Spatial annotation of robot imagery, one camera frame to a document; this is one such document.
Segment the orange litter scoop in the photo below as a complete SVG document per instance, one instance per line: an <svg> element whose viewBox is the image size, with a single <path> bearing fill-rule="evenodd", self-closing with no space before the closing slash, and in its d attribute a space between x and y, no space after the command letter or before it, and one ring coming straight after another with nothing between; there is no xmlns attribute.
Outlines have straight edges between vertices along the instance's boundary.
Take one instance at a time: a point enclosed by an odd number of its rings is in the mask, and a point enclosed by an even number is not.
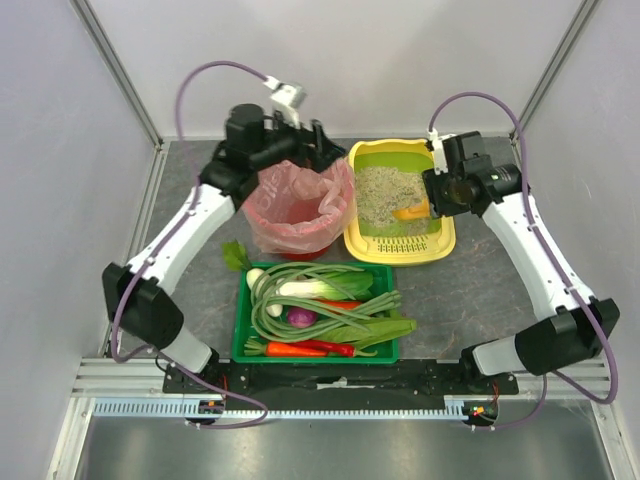
<svg viewBox="0 0 640 480"><path fill-rule="evenodd" d="M430 203L427 199L422 200L419 204L394 210L392 215L400 221L412 221L431 217Z"/></svg>

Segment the yellow litter box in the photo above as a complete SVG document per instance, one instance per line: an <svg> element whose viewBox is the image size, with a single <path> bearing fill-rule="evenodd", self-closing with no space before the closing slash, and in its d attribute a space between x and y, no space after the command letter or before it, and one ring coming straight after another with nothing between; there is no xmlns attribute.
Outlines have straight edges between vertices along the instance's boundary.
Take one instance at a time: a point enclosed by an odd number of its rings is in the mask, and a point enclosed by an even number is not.
<svg viewBox="0 0 640 480"><path fill-rule="evenodd" d="M351 148L348 161L354 172L390 167L420 174L434 165L423 139L360 141ZM448 256L456 245L456 231L451 218L432 220L424 233L410 235L404 222L376 229L356 217L344 232L344 243L353 257L364 262L414 266Z"/></svg>

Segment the pink plastic bin liner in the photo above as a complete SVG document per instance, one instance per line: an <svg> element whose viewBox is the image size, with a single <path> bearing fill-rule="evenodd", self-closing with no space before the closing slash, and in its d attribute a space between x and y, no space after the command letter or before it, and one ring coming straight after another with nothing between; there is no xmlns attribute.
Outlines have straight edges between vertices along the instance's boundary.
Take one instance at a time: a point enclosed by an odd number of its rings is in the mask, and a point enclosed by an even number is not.
<svg viewBox="0 0 640 480"><path fill-rule="evenodd" d="M283 161L259 173L242 206L265 253L301 253L331 245L356 213L355 176L344 158L322 173Z"/></svg>

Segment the red trash bin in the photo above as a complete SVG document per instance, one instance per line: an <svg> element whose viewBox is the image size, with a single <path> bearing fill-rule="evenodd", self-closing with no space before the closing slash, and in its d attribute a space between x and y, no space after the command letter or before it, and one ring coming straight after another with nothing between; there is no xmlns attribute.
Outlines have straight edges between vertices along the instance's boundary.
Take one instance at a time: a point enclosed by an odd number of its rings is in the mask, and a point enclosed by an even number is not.
<svg viewBox="0 0 640 480"><path fill-rule="evenodd" d="M319 249L313 252L311 251L301 252L301 253L285 252L285 253L281 253L280 256L289 261L310 262L325 255L330 249L330 247L331 245L328 245L326 247L323 247L322 249Z"/></svg>

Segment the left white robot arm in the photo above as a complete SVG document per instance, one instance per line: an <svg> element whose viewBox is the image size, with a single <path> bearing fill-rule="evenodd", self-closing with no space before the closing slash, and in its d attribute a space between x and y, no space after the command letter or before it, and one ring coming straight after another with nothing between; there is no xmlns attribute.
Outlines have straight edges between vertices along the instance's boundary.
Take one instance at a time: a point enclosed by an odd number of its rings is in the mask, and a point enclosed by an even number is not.
<svg viewBox="0 0 640 480"><path fill-rule="evenodd" d="M212 378L218 353L185 326L171 298L187 266L206 241L231 219L259 185L259 174L283 161L322 173L345 154L320 121L309 127L286 122L283 108L271 115L255 104L233 107L225 137L196 184L161 233L125 265L109 264L102 273L111 327L111 355L118 362L120 332L161 357L202 378Z"/></svg>

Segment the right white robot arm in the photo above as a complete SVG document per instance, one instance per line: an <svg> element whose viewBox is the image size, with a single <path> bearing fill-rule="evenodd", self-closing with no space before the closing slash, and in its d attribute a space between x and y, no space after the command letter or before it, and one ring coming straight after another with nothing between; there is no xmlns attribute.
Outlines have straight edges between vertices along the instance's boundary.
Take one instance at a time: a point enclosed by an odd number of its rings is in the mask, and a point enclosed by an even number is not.
<svg viewBox="0 0 640 480"><path fill-rule="evenodd" d="M620 311L599 300L571 269L550 236L535 200L514 164L493 164L477 131L427 134L434 165L423 181L435 217L470 212L494 233L523 281L535 323L461 353L473 377L515 371L540 376L598 356Z"/></svg>

